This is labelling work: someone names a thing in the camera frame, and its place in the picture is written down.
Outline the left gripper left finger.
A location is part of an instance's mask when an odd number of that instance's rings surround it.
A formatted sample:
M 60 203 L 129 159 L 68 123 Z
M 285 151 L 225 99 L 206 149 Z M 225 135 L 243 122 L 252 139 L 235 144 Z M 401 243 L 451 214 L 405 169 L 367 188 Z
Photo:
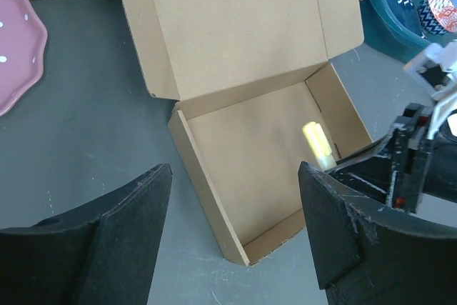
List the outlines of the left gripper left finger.
M 30 227 L 1 230 L 3 304 L 146 304 L 171 194 L 159 164 Z

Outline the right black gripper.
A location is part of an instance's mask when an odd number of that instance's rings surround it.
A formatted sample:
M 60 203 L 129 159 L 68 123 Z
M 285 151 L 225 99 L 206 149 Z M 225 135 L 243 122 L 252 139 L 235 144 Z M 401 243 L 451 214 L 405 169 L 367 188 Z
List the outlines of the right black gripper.
M 456 202 L 456 131 L 439 126 L 432 139 L 432 108 L 409 104 L 394 124 L 393 136 L 368 145 L 338 161 L 326 173 L 340 183 L 394 209 L 416 213 L 424 194 Z M 383 179 L 391 176 L 388 183 Z

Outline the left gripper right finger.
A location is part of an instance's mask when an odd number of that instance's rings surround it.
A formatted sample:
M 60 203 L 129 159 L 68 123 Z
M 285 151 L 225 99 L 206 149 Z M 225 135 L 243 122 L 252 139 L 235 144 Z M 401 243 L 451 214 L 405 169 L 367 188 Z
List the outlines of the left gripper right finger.
M 329 304 L 456 303 L 456 228 L 387 207 L 305 161 L 298 181 Z

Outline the yellow highlighter pen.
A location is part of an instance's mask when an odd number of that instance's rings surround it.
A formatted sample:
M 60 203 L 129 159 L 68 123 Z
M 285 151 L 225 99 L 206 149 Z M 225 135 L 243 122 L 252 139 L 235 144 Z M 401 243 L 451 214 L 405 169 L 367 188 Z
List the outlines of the yellow highlighter pen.
M 315 156 L 319 168 L 327 171 L 336 166 L 331 146 L 322 126 L 315 121 L 308 122 L 302 128 L 303 135 Z

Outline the brown cardboard box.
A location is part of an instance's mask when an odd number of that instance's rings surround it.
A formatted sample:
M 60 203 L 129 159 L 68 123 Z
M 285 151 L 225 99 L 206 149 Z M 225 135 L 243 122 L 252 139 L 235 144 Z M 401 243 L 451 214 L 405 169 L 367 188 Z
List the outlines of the brown cardboard box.
M 144 80 L 224 257 L 251 266 L 304 227 L 297 171 L 319 123 L 336 159 L 371 142 L 331 59 L 360 0 L 122 0 Z

